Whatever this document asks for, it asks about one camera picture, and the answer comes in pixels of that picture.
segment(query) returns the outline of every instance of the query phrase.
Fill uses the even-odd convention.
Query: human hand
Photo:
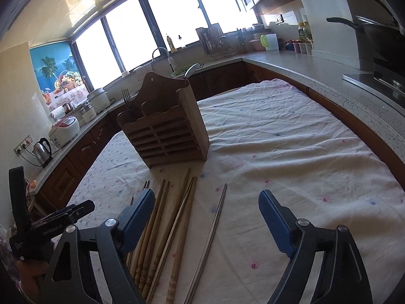
[[[22,291],[32,301],[38,302],[40,291],[38,278],[46,273],[48,263],[45,261],[26,259],[23,261],[18,261],[17,268],[20,274],[20,285]]]

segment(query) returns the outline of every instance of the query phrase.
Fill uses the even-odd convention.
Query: wooden chopstick
[[[194,192],[196,190],[197,177],[193,177],[193,185],[190,191],[190,197],[187,199],[184,210],[184,221],[180,229],[179,241],[177,243],[176,256],[173,262],[172,274],[170,276],[169,290],[167,291],[166,304],[173,304],[176,294],[177,279],[179,278],[181,260],[183,258],[184,244],[186,243],[188,222],[190,221],[191,208],[193,205]]]
[[[136,250],[135,256],[132,256],[132,261],[129,267],[129,274],[131,275],[132,279],[135,278],[136,274],[136,268],[138,266],[138,261],[139,261],[139,255],[140,255],[140,250],[142,248],[143,240],[145,239],[145,233],[146,229],[148,227],[149,222],[146,223],[145,228],[143,229],[142,235],[140,236],[139,242],[138,242],[138,249]]]
[[[153,224],[148,247],[147,247],[147,250],[145,253],[145,258],[143,260],[143,267],[142,267],[142,272],[141,272],[140,280],[139,280],[139,292],[140,293],[142,293],[142,291],[143,291],[143,288],[145,286],[146,279],[148,276],[149,266],[151,263],[153,250],[155,249],[157,232],[159,231],[161,217],[163,215],[163,210],[165,209],[166,197],[167,197],[167,193],[169,192],[169,187],[170,187],[170,182],[167,181],[165,191],[163,192],[163,196],[162,196],[160,204],[159,204],[159,208],[157,209],[155,223]]]
[[[145,188],[146,188],[147,186],[149,186],[149,179],[145,182],[145,184],[144,184],[144,186],[143,186],[143,190],[145,190]],[[132,206],[133,204],[134,204],[134,196],[132,196],[131,203],[130,203],[129,205]],[[126,256],[126,266],[127,266],[127,268],[128,268],[129,270],[131,270],[131,265],[132,265],[132,261],[133,261],[132,258],[133,258],[134,252],[135,252],[135,251],[133,251],[133,252],[131,252],[131,253],[128,253],[127,256]]]
[[[209,230],[207,242],[205,243],[204,250],[202,251],[200,263],[198,263],[197,271],[194,275],[193,281],[191,282],[190,289],[188,290],[184,304],[191,303],[194,293],[197,289],[197,285],[200,280],[201,274],[203,272],[205,262],[207,261],[209,249],[211,248],[211,245],[212,245],[212,240],[214,239],[215,231],[217,230],[218,221],[219,221],[219,217],[221,215],[222,206],[224,204],[225,193],[226,193],[227,187],[228,187],[228,185],[225,183],[224,189],[222,191],[221,199],[219,199],[219,204],[218,204],[217,212],[215,213],[214,221],[212,222],[211,229]]]
[[[143,288],[143,291],[142,291],[142,298],[144,298],[144,299],[148,296],[150,286],[151,286],[151,283],[153,281],[153,277],[155,276],[157,266],[159,265],[161,255],[163,253],[163,250],[165,249],[165,246],[166,246],[167,240],[169,238],[171,229],[172,229],[173,224],[175,222],[176,216],[177,216],[177,214],[179,212],[180,204],[181,204],[181,201],[182,201],[182,199],[184,197],[184,193],[185,193],[186,186],[187,186],[187,183],[188,183],[188,178],[190,177],[190,173],[191,173],[191,168],[189,168],[187,170],[186,176],[184,177],[184,180],[183,180],[183,184],[181,185],[181,188],[180,188],[180,192],[179,192],[178,196],[175,199],[173,212],[172,212],[172,214],[170,216],[169,221],[167,222],[167,226],[166,226],[165,232],[163,233],[163,237],[161,239],[161,242],[159,244],[159,248],[157,250],[155,260],[153,261],[152,267],[151,267],[151,269],[149,271],[149,274],[148,274],[148,277],[147,277],[147,280],[146,280],[145,287]]]
[[[145,259],[145,254],[146,254],[146,250],[147,250],[147,247],[149,244],[149,239],[150,239],[150,236],[152,233],[153,224],[155,223],[155,218],[157,215],[157,211],[159,209],[159,203],[160,203],[161,197],[163,196],[163,189],[165,188],[165,182],[166,182],[165,179],[163,179],[161,182],[159,194],[157,195],[157,198],[155,200],[155,207],[153,208],[151,217],[149,219],[148,226],[145,231],[145,236],[143,238],[143,243],[142,243],[142,246],[140,247],[139,260],[138,260],[136,274],[135,274],[135,278],[134,278],[134,282],[137,287],[139,285],[140,275],[142,273],[142,267],[143,267],[143,260]]]
[[[149,303],[152,300],[153,294],[155,293],[157,282],[159,281],[161,272],[163,270],[163,266],[165,265],[167,254],[169,253],[170,246],[171,246],[171,244],[173,242],[173,239],[174,239],[174,235],[175,235],[177,227],[178,227],[178,225],[180,223],[184,207],[186,206],[187,198],[190,195],[190,192],[191,192],[190,190],[191,190],[192,183],[193,183],[193,179],[192,179],[192,181],[190,182],[190,184],[188,186],[186,196],[184,197],[184,199],[183,199],[183,201],[181,203],[179,211],[178,211],[178,213],[176,215],[176,219],[175,219],[175,221],[173,223],[173,227],[172,227],[172,229],[170,231],[169,238],[168,238],[168,240],[167,240],[167,242],[165,244],[165,248],[163,249],[161,258],[159,260],[159,264],[157,265],[155,276],[153,277],[153,280],[152,280],[152,283],[151,283],[151,288],[149,290],[148,296],[146,297],[146,303]]]

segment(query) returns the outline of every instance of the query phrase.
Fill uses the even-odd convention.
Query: power outlet
[[[278,15],[277,17],[275,17],[275,18],[274,18],[274,22],[275,22],[276,24],[284,23],[283,15]]]
[[[18,146],[14,149],[15,154],[18,156],[21,154],[21,152],[29,146],[29,144],[32,143],[32,137],[31,135],[28,135],[24,140],[18,144]]]

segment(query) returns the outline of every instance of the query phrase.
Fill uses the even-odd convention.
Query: wooden utensil holder
[[[118,124],[149,167],[207,159],[209,138],[196,98],[185,80],[145,76],[131,111]]]

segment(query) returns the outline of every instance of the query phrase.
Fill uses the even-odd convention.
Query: speckled countertop
[[[378,97],[342,79],[343,74],[364,72],[344,64],[284,50],[281,52],[252,52],[222,58],[205,63],[204,67],[197,70],[196,73],[240,61],[285,75],[343,107],[380,136],[405,163],[405,117]],[[124,105],[123,99],[118,100],[97,115],[91,123],[82,127],[79,134],[54,155],[51,163],[35,177],[38,185],[33,193],[38,191],[57,164],[98,121],[108,112],[122,105]]]

